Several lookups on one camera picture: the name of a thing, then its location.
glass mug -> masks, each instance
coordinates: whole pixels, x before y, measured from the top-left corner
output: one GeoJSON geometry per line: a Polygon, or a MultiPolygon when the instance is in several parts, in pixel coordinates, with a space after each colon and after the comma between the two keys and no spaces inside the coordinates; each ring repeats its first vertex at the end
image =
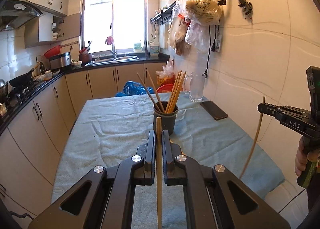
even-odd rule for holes
{"type": "Polygon", "coordinates": [[[187,75],[183,82],[183,91],[189,93],[189,100],[193,102],[202,101],[204,90],[205,74],[187,75]],[[189,89],[186,87],[187,79],[190,79],[189,89]]]}

range hood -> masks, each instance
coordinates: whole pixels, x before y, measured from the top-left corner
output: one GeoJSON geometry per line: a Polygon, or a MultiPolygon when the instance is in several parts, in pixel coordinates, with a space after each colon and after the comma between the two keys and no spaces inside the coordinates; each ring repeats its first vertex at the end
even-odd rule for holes
{"type": "Polygon", "coordinates": [[[18,29],[42,12],[27,0],[6,0],[0,10],[0,31],[18,29]]]}

black phone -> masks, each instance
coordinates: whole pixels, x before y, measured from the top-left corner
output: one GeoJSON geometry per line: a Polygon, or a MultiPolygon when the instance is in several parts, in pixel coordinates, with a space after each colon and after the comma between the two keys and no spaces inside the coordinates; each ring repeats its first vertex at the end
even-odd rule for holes
{"type": "Polygon", "coordinates": [[[216,120],[222,120],[228,117],[213,101],[203,101],[200,105],[216,120]]]}

black countertop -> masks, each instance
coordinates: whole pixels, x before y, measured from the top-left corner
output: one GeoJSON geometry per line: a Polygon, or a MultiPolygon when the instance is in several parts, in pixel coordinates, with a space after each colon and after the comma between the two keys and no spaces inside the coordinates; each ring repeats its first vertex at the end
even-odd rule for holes
{"type": "Polygon", "coordinates": [[[84,67],[71,67],[69,69],[66,69],[64,71],[60,71],[60,73],[53,77],[49,81],[42,81],[42,82],[35,82],[35,88],[31,91],[30,94],[28,94],[28,98],[23,101],[22,103],[18,103],[17,101],[11,101],[11,104],[14,104],[12,108],[8,109],[7,113],[0,117],[0,135],[2,132],[8,127],[10,122],[17,116],[17,114],[27,105],[30,101],[33,100],[34,97],[36,97],[41,91],[43,91],[45,88],[47,88],[49,85],[51,85],[53,82],[64,76],[65,74],[71,74],[75,72],[81,72],[91,69],[97,69],[97,68],[104,68],[104,67],[110,67],[115,65],[135,65],[135,64],[143,64],[143,63],[165,63],[169,60],[169,56],[166,54],[159,54],[159,58],[156,57],[145,57],[138,55],[139,60],[136,61],[127,61],[127,62],[116,62],[116,63],[108,63],[104,65],[96,65],[96,66],[84,66],[84,67]]]}

rice cooker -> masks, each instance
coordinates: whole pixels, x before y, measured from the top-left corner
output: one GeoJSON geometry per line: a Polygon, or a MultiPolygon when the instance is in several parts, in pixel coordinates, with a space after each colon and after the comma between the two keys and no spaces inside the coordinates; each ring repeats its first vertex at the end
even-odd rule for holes
{"type": "Polygon", "coordinates": [[[58,54],[49,58],[51,70],[71,64],[70,52],[58,54]]]}

